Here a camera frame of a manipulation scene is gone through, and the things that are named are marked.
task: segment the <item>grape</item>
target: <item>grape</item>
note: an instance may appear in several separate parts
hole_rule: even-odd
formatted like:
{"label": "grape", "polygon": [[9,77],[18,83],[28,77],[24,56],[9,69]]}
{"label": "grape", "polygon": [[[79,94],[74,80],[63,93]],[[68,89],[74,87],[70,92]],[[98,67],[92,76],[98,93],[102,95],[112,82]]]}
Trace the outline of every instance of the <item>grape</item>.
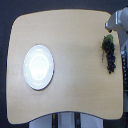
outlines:
{"label": "grape", "polygon": [[116,57],[114,55],[115,45],[113,43],[112,35],[104,37],[102,48],[106,52],[106,58],[108,62],[107,69],[109,71],[109,74],[111,74],[112,72],[114,72],[114,69],[116,68],[116,65],[114,64],[116,60]]}

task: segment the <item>plate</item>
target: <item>plate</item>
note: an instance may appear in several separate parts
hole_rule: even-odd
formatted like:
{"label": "plate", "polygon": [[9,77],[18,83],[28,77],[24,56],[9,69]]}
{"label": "plate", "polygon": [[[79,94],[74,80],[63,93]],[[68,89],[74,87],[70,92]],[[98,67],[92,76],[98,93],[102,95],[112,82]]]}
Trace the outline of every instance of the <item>plate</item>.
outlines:
{"label": "plate", "polygon": [[32,47],[23,64],[26,82],[35,90],[45,88],[52,79],[54,71],[53,57],[50,51],[42,45]]}

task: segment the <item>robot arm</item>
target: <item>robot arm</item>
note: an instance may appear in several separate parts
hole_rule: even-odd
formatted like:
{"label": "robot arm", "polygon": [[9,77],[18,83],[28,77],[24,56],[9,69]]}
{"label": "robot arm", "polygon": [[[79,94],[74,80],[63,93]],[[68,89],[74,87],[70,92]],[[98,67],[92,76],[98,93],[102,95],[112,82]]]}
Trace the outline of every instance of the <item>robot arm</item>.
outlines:
{"label": "robot arm", "polygon": [[111,32],[114,31],[126,31],[128,33],[128,8],[116,11],[105,23],[105,28]]}
{"label": "robot arm", "polygon": [[105,23],[105,28],[112,32],[112,30],[122,33],[122,39],[126,39],[125,41],[121,41],[121,52],[126,49],[128,51],[128,7],[116,11]]}

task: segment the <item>dark grapes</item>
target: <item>dark grapes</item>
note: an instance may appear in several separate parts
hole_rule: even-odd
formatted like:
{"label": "dark grapes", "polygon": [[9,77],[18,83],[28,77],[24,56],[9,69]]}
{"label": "dark grapes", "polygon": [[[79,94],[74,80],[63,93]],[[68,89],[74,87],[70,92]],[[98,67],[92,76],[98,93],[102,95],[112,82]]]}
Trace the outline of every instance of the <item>dark grapes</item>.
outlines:
{"label": "dark grapes", "polygon": [[109,74],[111,74],[112,72],[114,72],[114,69],[116,68],[115,60],[116,57],[114,55],[114,51],[115,51],[115,45],[113,43],[113,36],[112,35],[108,35],[106,37],[104,37],[103,43],[102,43],[102,49],[106,52],[106,58],[108,61],[108,66],[107,69],[109,71]]}

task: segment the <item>table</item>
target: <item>table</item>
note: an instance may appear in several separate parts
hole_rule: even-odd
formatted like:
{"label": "table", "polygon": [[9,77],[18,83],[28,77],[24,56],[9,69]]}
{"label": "table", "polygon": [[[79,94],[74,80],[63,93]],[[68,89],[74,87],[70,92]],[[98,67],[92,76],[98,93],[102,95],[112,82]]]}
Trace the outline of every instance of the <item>table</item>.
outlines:
{"label": "table", "polygon": [[[90,10],[55,10],[20,16],[10,37],[7,61],[7,116],[12,124],[54,112],[75,111],[103,119],[123,113],[123,76],[116,32],[116,70],[102,63],[105,22],[110,14]],[[35,91],[23,75],[28,50],[37,44],[52,53],[55,71],[47,88]]]}

